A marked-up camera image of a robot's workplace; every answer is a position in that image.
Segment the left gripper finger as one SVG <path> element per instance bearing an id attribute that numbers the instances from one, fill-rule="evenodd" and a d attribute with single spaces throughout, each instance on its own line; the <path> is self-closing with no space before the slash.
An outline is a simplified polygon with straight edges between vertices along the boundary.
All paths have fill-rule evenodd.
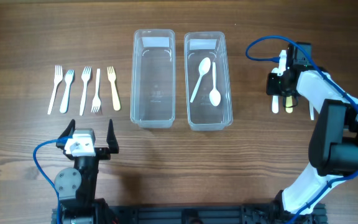
<path id="1" fill-rule="evenodd" d="M 56 145 L 57 146 L 64 146 L 67 143 L 68 139 L 72 138 L 74 130 L 75 130 L 75 120 L 72 119 L 70 121 L 69 125 L 67 126 L 67 128 L 58 137 Z"/>
<path id="2" fill-rule="evenodd" d="M 113 126 L 112 119 L 109 120 L 106 142 L 108 144 L 110 154 L 119 153 L 119 145 L 116 139 L 116 135 L 114 134 L 114 126 Z"/>

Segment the cream yellow plastic spoon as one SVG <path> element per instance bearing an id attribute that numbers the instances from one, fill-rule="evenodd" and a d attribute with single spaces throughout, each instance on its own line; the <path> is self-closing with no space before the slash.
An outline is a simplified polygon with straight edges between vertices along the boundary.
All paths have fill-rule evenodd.
<path id="1" fill-rule="evenodd" d="M 291 96 L 285 98 L 285 111 L 287 113 L 293 112 L 293 100 Z"/>

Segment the translucent white spoon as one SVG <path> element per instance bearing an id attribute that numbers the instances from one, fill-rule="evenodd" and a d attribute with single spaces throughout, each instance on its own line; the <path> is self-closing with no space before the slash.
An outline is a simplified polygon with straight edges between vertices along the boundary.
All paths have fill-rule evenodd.
<path id="1" fill-rule="evenodd" d="M 309 102 L 309 110 L 310 110 L 310 119 L 313 121 L 314 120 L 314 106 L 312 105 L 311 102 Z"/>

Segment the white fork tines down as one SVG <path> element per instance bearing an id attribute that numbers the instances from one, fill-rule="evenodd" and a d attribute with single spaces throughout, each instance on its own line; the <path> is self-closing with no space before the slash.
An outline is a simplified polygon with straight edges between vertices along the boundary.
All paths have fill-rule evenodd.
<path id="1" fill-rule="evenodd" d="M 92 101 L 92 113 L 97 113 L 101 108 L 101 100 L 99 97 L 99 88 L 100 88 L 100 80 L 101 80 L 101 69 L 98 68 L 96 70 L 96 87 L 95 87 L 95 94 Z"/>

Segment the pale blue plastic fork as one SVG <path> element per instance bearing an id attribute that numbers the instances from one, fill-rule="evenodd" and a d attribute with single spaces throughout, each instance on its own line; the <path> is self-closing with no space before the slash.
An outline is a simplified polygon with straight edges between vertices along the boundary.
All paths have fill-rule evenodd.
<path id="1" fill-rule="evenodd" d="M 72 82 L 74 80 L 74 76 L 75 76 L 75 71 L 74 70 L 68 70 L 66 75 L 65 75 L 66 87 L 65 87 L 62 102 L 61 102 L 61 105 L 60 105 L 60 112 L 61 113 L 66 113 L 67 110 L 68 110 L 70 88 L 71 88 L 71 84 L 72 84 Z"/>

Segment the long white plastic fork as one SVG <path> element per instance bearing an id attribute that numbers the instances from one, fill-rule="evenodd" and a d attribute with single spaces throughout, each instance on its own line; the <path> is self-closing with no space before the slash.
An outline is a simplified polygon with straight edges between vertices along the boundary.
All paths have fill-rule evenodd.
<path id="1" fill-rule="evenodd" d="M 81 75 L 81 79 L 83 81 L 83 91 L 82 91 L 81 102 L 80 102 L 80 116 L 83 116 L 85 110 L 86 91 L 87 91 L 88 82 L 91 78 L 91 70 L 92 70 L 91 67 L 85 67 Z"/>

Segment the white spoon bowl down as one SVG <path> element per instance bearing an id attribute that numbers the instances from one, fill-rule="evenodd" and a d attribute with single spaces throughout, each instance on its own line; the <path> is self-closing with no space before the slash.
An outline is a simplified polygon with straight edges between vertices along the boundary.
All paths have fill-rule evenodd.
<path id="1" fill-rule="evenodd" d="M 221 95 L 220 92 L 217 89 L 216 81 L 217 81 L 217 75 L 216 75 L 216 63 L 212 63 L 212 78 L 213 78 L 213 89 L 209 93 L 209 99 L 213 106 L 218 106 L 221 101 Z"/>

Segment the cream yellow plastic fork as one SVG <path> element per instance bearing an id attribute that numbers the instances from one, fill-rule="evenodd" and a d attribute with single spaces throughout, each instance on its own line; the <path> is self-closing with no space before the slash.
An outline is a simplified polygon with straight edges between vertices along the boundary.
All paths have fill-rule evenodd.
<path id="1" fill-rule="evenodd" d="M 108 80 L 111 83 L 112 106 L 115 111 L 119 111 L 121 109 L 121 103 L 120 103 L 120 99 L 119 99 L 119 95 L 118 95 L 117 87 L 116 87 L 117 76 L 116 76 L 113 66 L 107 67 L 107 71 L 108 71 Z"/>

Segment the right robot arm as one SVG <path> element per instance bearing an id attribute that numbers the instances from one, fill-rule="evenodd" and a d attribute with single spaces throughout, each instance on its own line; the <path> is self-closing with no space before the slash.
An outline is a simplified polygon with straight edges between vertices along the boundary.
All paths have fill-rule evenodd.
<path id="1" fill-rule="evenodd" d="M 267 94 L 306 98 L 318 113 L 309 163 L 291 186 L 279 191 L 269 208 L 273 222 L 295 223 L 313 212 L 337 185 L 358 176 L 358 99 L 346 93 L 311 59 L 309 43 L 290 42 L 274 59 Z"/>

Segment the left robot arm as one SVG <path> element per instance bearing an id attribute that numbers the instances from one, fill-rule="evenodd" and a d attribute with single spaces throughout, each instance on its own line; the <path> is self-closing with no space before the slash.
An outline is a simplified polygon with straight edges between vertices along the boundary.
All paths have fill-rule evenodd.
<path id="1" fill-rule="evenodd" d="M 99 162 L 111 159 L 119 152 L 113 122 L 108 124 L 106 147 L 96 147 L 94 130 L 76 128 L 71 120 L 58 137 L 56 147 L 74 162 L 55 177 L 58 207 L 52 210 L 51 224 L 58 223 L 119 223 L 105 199 L 95 198 Z"/>

